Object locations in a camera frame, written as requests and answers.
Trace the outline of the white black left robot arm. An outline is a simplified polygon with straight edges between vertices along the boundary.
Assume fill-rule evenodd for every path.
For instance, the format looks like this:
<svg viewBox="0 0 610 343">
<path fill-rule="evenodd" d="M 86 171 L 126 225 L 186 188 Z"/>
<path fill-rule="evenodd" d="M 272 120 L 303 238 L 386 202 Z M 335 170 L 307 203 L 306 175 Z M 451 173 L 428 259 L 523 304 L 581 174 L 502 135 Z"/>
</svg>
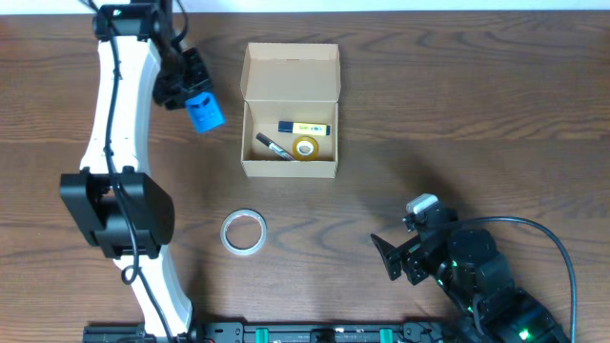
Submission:
<svg viewBox="0 0 610 343">
<path fill-rule="evenodd" d="M 129 1 L 93 7 L 99 89 L 91 138 L 60 196 L 87 243 L 120 269 L 144 315 L 137 325 L 92 324 L 87 342 L 203 342 L 170 252 L 172 198 L 152 179 L 153 106 L 185 110 L 198 132 L 224 116 L 207 68 L 185 32 L 173 27 L 178 1 Z"/>
</svg>

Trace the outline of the small yellow tape roll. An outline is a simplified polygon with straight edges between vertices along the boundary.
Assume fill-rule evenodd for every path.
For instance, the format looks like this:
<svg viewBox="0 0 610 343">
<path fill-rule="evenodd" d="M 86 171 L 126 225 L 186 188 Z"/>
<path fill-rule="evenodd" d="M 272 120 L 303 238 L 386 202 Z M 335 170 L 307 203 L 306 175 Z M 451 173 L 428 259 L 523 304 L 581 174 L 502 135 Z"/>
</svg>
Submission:
<svg viewBox="0 0 610 343">
<path fill-rule="evenodd" d="M 299 161 L 317 160 L 319 146 L 311 136 L 300 136 L 293 143 L 293 156 Z"/>
</svg>

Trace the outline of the brown cardboard box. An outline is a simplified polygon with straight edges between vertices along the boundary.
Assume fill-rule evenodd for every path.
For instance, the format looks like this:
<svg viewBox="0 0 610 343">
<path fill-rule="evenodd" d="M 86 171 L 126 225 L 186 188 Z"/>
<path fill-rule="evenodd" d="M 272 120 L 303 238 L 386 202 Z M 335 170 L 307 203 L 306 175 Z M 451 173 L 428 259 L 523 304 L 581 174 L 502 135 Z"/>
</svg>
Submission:
<svg viewBox="0 0 610 343">
<path fill-rule="evenodd" d="M 250 43 L 240 89 L 244 116 L 240 162 L 249 177 L 334 178 L 338 166 L 338 100 L 341 90 L 337 44 Z M 328 136 L 284 133 L 279 121 L 325 124 Z M 293 143 L 311 136 L 317 160 L 283 160 L 256 140 L 261 132 L 293 155 Z"/>
</svg>

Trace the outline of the yellow highlighter blue cap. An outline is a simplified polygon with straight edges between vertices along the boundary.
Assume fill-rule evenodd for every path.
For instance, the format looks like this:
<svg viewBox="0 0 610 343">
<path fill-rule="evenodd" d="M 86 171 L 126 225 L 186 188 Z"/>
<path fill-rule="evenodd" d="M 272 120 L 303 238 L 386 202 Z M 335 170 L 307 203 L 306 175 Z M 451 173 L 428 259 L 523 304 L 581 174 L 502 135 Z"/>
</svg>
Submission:
<svg viewBox="0 0 610 343">
<path fill-rule="evenodd" d="M 284 133 L 315 136 L 328 136 L 331 134 L 331 127 L 329 125 L 292 121 L 279 121 L 277 130 Z"/>
</svg>

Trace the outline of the blue whiteboard duster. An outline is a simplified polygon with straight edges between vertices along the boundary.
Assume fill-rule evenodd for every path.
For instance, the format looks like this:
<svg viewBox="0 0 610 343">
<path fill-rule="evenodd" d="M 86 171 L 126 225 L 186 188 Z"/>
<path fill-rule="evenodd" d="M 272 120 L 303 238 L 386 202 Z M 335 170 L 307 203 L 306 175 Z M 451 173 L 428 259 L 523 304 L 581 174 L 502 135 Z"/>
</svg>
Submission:
<svg viewBox="0 0 610 343">
<path fill-rule="evenodd" d="M 225 118 L 212 92 L 201 92 L 185 102 L 185 108 L 198 133 L 210 131 L 225 123 Z"/>
</svg>

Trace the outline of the white black-capped marker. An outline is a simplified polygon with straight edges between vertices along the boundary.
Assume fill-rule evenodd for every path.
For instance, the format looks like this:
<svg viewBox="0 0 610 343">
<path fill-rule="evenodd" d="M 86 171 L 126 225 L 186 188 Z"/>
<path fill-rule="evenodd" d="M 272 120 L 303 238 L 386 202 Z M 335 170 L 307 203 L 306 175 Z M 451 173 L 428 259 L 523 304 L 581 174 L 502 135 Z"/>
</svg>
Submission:
<svg viewBox="0 0 610 343">
<path fill-rule="evenodd" d="M 269 137 L 267 137 L 263 133 L 259 132 L 256 135 L 255 138 L 256 138 L 257 141 L 259 141 L 260 143 L 265 145 L 272 152 L 274 152 L 275 154 L 280 156 L 283 160 L 286 160 L 286 161 L 295 161 L 295 158 L 289 152 L 287 152 L 284 148 L 282 148 L 279 145 L 277 145 L 275 143 L 275 141 L 273 141 L 272 139 L 270 139 Z"/>
</svg>

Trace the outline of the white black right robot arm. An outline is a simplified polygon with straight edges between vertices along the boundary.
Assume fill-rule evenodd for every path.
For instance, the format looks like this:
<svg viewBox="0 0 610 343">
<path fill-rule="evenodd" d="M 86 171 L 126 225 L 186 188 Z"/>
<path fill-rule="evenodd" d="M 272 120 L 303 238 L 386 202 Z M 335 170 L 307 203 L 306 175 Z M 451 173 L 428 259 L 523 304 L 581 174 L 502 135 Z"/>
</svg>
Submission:
<svg viewBox="0 0 610 343">
<path fill-rule="evenodd" d="M 424 193 L 406 206 L 402 221 L 414 237 L 393 246 L 371 239 L 386 272 L 412 285 L 432 277 L 462 317 L 425 331 L 432 342 L 573 342 L 577 324 L 564 330 L 536 298 L 518 287 L 506 257 L 485 224 L 494 216 L 461 220 L 456 210 Z"/>
</svg>

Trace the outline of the large clear tape roll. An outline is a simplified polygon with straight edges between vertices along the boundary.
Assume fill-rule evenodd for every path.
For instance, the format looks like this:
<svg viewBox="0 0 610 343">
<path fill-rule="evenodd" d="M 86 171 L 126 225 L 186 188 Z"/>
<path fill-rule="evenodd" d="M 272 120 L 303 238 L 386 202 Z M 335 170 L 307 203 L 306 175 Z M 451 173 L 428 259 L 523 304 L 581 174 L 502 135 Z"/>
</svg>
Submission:
<svg viewBox="0 0 610 343">
<path fill-rule="evenodd" d="M 227 252 L 239 257 L 252 256 L 265 244 L 266 220 L 257 211 L 240 209 L 224 219 L 219 235 Z"/>
</svg>

